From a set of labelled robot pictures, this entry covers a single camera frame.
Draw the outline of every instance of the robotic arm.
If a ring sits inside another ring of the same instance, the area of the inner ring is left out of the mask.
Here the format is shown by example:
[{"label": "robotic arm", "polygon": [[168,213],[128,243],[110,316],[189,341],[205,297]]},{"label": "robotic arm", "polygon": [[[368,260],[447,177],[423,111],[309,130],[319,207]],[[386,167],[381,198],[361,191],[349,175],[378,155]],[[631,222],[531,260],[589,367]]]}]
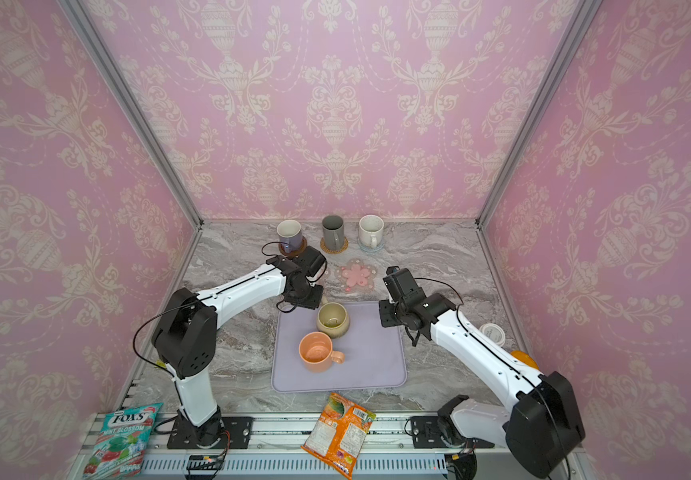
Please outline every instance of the robotic arm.
[{"label": "robotic arm", "polygon": [[310,280],[326,260],[309,246],[295,258],[269,258],[253,272],[208,290],[182,288],[172,294],[156,325],[151,343],[172,373],[180,399],[181,426],[190,426],[201,448],[215,446],[222,434],[222,415],[212,395],[206,367],[215,356],[217,329],[261,300],[284,294],[296,308],[314,309],[324,287]]},{"label": "robotic arm", "polygon": [[450,444],[482,438],[507,445],[532,475],[545,478],[585,438],[572,386],[558,372],[540,370],[515,359],[465,318],[440,293],[426,296],[409,270],[389,267],[383,278],[390,298],[380,302],[384,327],[404,326],[443,346],[481,378],[503,407],[465,396],[438,412],[439,428]]},{"label": "robotic arm", "polygon": [[[312,280],[325,266],[318,250],[308,246],[295,258],[273,256],[236,280],[192,293],[172,295],[151,343],[158,351],[180,399],[180,428],[191,428],[197,446],[216,445],[222,416],[206,367],[215,356],[217,329],[255,303],[284,295],[295,308],[315,309],[323,287]],[[380,302],[382,326],[404,326],[452,352],[489,386],[504,407],[485,405],[465,396],[450,400],[438,412],[449,444],[482,438],[507,445],[532,475],[545,478],[585,438],[572,386],[559,373],[548,376],[513,358],[465,318],[440,293],[426,296],[407,269],[389,267],[383,279],[390,298]]]}]

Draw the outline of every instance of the silicone mat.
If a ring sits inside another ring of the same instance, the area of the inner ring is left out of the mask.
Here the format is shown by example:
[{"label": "silicone mat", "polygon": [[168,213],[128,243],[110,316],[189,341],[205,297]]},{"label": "silicone mat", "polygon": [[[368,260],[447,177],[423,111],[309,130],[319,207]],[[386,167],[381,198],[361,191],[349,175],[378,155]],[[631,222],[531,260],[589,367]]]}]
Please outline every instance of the silicone mat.
[{"label": "silicone mat", "polygon": [[317,392],[374,389],[401,386],[407,381],[403,330],[383,328],[377,302],[344,302],[351,318],[348,333],[332,340],[334,349],[345,354],[341,364],[326,372],[305,369],[298,346],[302,337],[316,332],[317,310],[294,309],[278,315],[276,350],[271,386],[276,392]]}]

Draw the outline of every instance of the wallpaper pattern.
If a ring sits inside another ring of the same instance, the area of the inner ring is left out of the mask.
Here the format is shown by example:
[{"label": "wallpaper pattern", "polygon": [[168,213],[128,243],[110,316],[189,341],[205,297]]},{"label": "wallpaper pattern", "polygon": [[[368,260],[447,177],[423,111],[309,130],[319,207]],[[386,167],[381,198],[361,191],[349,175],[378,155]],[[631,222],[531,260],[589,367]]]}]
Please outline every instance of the wallpaper pattern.
[{"label": "wallpaper pattern", "polygon": [[0,478],[64,478],[191,235],[59,6],[0,0]]},{"label": "wallpaper pattern", "polygon": [[601,5],[489,235],[599,478],[691,478],[691,0]]},{"label": "wallpaper pattern", "polygon": [[577,0],[83,0],[206,218],[475,217]]}]

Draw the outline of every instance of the pink flower coaster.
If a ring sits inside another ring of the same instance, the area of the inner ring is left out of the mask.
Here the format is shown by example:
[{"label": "pink flower coaster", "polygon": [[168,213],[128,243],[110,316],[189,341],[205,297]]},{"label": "pink flower coaster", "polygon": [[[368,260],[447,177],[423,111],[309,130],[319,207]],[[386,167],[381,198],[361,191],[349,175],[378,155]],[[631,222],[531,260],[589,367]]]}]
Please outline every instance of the pink flower coaster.
[{"label": "pink flower coaster", "polygon": [[335,274],[343,283],[346,293],[352,291],[370,292],[375,289],[375,274],[378,271],[372,265],[366,265],[356,258],[350,260],[345,266],[335,270]]}]

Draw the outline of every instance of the candy bag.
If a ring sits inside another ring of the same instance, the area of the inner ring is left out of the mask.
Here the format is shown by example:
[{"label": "candy bag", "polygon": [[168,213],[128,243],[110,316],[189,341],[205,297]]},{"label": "candy bag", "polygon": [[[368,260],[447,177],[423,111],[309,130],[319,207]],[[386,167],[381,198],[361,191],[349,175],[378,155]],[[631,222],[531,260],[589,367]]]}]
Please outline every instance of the candy bag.
[{"label": "candy bag", "polygon": [[374,413],[332,392],[302,449],[351,480],[374,420]]},{"label": "candy bag", "polygon": [[83,480],[132,477],[140,473],[142,453],[162,403],[128,408],[106,415]]}]

